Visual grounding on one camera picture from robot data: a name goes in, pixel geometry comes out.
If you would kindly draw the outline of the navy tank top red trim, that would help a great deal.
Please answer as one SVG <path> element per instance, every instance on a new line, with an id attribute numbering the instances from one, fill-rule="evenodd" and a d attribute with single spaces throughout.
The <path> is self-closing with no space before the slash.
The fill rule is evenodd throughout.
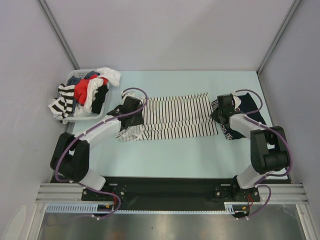
<path id="1" fill-rule="evenodd" d="M 233 105 L 233 98 L 231 93 L 225 95 L 219 95 L 215 101 L 211 103 L 213 111 L 216 108 L 223 109 L 225 113 L 228 113 L 231 116 L 232 113 L 240 113 L 246 114 L 249 118 L 254 121 L 261 122 L 262 124 L 266 124 L 265 119 L 262 117 L 260 113 L 260 109 L 262 108 L 262 99 L 258 95 L 258 99 L 260 101 L 260 107 L 257 107 L 254 99 L 249 93 L 245 95 L 238 96 L 241 99 L 241 105 L 239 106 L 240 110 L 235 110 Z M 241 132 L 230 128 L 230 124 L 219 124 L 222 132 L 227 140 L 239 140 L 242 138 L 246 138 Z"/>

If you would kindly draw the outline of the thin striped white tank top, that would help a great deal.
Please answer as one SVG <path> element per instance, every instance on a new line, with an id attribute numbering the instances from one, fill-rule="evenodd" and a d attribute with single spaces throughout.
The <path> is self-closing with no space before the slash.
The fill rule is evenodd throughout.
<path id="1" fill-rule="evenodd" d="M 142 98 L 141 122 L 119 132 L 122 142 L 207 137 L 218 134 L 207 92 Z"/>

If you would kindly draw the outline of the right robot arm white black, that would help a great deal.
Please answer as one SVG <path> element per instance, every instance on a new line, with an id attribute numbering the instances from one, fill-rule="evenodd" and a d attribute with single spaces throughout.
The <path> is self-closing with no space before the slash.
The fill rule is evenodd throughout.
<path id="1" fill-rule="evenodd" d="M 267 126 L 250 94 L 219 95 L 212 103 L 211 118 L 224 131 L 228 140 L 250 141 L 250 164 L 236 175 L 228 196 L 242 201 L 249 191 L 269 176 L 282 177 L 292 169 L 292 153 L 281 126 Z"/>

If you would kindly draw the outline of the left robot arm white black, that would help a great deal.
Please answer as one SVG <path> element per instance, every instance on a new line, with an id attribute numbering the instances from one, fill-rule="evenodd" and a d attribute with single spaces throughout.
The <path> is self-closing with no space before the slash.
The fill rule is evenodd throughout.
<path id="1" fill-rule="evenodd" d="M 108 112 L 98 124 L 79 134 L 62 133 L 56 143 L 50 168 L 67 180 L 93 189 L 100 200 L 110 196 L 106 179 L 90 168 L 90 151 L 104 140 L 115 137 L 122 130 L 144 123 L 145 104 L 132 96 Z"/>

